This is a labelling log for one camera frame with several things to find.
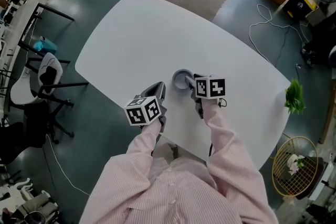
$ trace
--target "gray floor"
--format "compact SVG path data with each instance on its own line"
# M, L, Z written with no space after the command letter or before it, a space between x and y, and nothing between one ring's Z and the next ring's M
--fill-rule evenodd
M265 21L258 13L257 4L268 7L271 13L274 13L278 8L270 0L226 0L215 16L213 23L255 50L249 40L249 26ZM269 15L266 9L260 8L260 11L268 18ZM283 12L273 15L273 18L272 22L276 25L285 26L292 24L292 21ZM284 133L290 137L305 136L317 144L327 116L331 89L331 70L326 66L307 68L300 55L302 43L300 37L293 29L290 29L287 34L286 31L287 29L274 27L270 24L258 25L252 27L251 37L260 52L273 65L278 58L276 68L288 80L297 78L295 69L297 63L303 66L298 72L300 83L303 85L303 95L307 108L302 115L293 114L289 117ZM307 38L310 37L309 31L304 33ZM281 146L285 140L286 137L283 135L278 145ZM277 194L273 187L271 170L272 160L269 159L260 172L264 177L269 204L273 209L277 209L282 204L282 197Z
M72 61L65 67L65 74L61 80L63 83L82 80L74 68L76 59L95 26L118 1L49 1L50 6L76 20L71 23L55 14L44 12L42 21L36 24L34 31L33 40L40 35L49 38L58 45L57 57ZM267 0L227 0L217 13L214 23L251 46L248 28L249 25L262 21L256 8L259 3L265 4L272 11L276 9L276 6ZM274 21L280 25L291 23L283 14L275 16ZM252 31L259 49L275 63L286 30L261 25ZM301 41L297 33L290 30L277 64L279 71L288 79L296 77L295 64L304 65L299 53L300 46ZM15 77L20 75L25 57L25 52L21 51L14 69ZM299 72L307 109L303 115L291 115L285 133L290 136L307 136L316 143L323 129L329 103L330 71L326 67L318 66L310 70L301 69ZM109 157L124 153L139 129L129 127L122 109L91 85L85 88L58 89L55 95L63 99L71 98L75 103L72 109L64 108L58 120L76 134L74 139L70 139L58 132L60 144L54 145L56 155L73 184L90 193ZM11 122L22 120L21 111L16 109L12 109L9 116ZM55 186L40 148L24 151L9 166L10 171L21 169L23 176L32 179L36 190L44 189L50 192L59 203L65 223L77 223L88 197L73 189L67 182L55 162L50 144L46 143L44 149ZM276 194L271 184L270 160L261 172L267 186L269 202L273 208L277 208L281 204L281 197Z

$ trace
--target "person's leg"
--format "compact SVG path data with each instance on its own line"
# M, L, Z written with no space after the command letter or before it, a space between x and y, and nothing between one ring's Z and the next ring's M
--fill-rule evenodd
M17 210L21 212L22 215L26 216L30 212L36 211L45 203L49 202L49 197L46 193L42 193L31 200L26 201Z
M45 218L48 218L52 212L56 211L58 209L57 204L53 204L52 202L48 202L43 207L39 208L38 211L45 216Z

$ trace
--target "black table leg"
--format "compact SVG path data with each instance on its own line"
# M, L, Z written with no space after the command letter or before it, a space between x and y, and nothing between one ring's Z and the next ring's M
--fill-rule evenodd
M25 49L25 50L31 50L32 52L36 53L37 55L40 55L41 57L44 57L44 54L42 54L40 51L38 51L37 49L34 49L32 46L29 46L27 44L25 44L22 40L19 41L18 45Z
M68 60L58 60L59 62L61 62L61 63L70 63L70 61L68 61Z
M72 17L70 17L70 16L68 16L68 15L66 15L66 14L64 14L62 12L59 12L58 10L56 10L54 8L48 7L48 6L44 5L44 4L38 3L37 6L41 7L41 8L44 8L44 9L46 9L46 10L48 10L50 12L53 12L53 13L59 15L59 16L62 16L64 18L67 18L69 20L75 20L74 18L72 18Z

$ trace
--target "office chair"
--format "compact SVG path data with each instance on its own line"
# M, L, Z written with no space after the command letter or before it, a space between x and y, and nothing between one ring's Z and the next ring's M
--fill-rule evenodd
M41 61L40 67L36 68L30 65L31 61ZM58 143L55 139L54 126L58 127L62 132L74 136L73 132L68 132L57 121L56 115L63 107L63 105L73 106L69 100L61 100L53 95L56 88L74 87L74 86L86 86L88 82L80 83L66 83L61 84L60 79L63 75L62 63L70 63L70 61L58 60L53 54L46 53L43 59L40 58L28 58L26 66L20 76L11 88L10 104L19 109L25 111L25 115L28 117L45 117L43 120L47 122L47 127L44 129L45 134L49 133L54 143ZM34 95L30 89L30 71L37 73L38 83L40 86L39 91ZM46 100L51 100L60 103L60 105L54 110L49 112L49 106Z
M28 147L28 141L25 138L23 129L22 122L0 128L0 164L11 163Z

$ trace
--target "black cable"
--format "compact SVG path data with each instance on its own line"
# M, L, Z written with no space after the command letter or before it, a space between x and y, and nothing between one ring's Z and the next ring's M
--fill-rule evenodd
M43 69L43 67L48 66L48 64L50 63L51 60L54 60L54 62L55 62L55 58L51 58L51 59L49 59L49 61L47 62L46 65L44 65L44 66L41 67L41 69Z
M278 55L277 60L275 61L275 65L274 65L274 67L277 67L278 60L280 59L280 56L281 56L281 54L282 54L282 49L284 48L284 46L285 46L285 44L286 44L286 36L287 36L287 34L288 34L290 28L291 28L291 27L287 27L287 31L286 31L286 33L285 33L285 37L284 37L284 39L283 39L283 43L282 43L282 46L281 46L281 49L280 49L280 53L279 53L279 55Z
M291 137L290 136L288 136L287 134L285 134L285 133L282 133L285 137L287 137L287 138L289 138L289 139L291 139Z
M301 69L302 65L300 64L296 64L295 65L295 71L296 71L296 75L298 75L298 81L300 82L300 75L299 75L299 71L298 71L298 68Z
M54 189L57 191L56 186L55 186L55 183L54 183L54 179L53 179L53 177L52 177L52 175L51 175L51 170L50 170L50 167L49 167L49 164L48 164L48 160L47 160L46 152L44 151L44 147L43 147L43 146L42 146L42 150L43 150L43 154L44 154L44 159L46 160L46 164L47 164L47 166L48 166L48 170L49 170L49 174L50 174L51 182L52 182L52 184L53 184L53 186L54 186Z
M219 102L218 102L218 105L219 105L220 108L224 108L224 107L227 106L227 102L226 102L226 100L224 98L220 98Z
M212 144L211 144L210 150L209 150L209 157L211 156L211 151L212 151Z

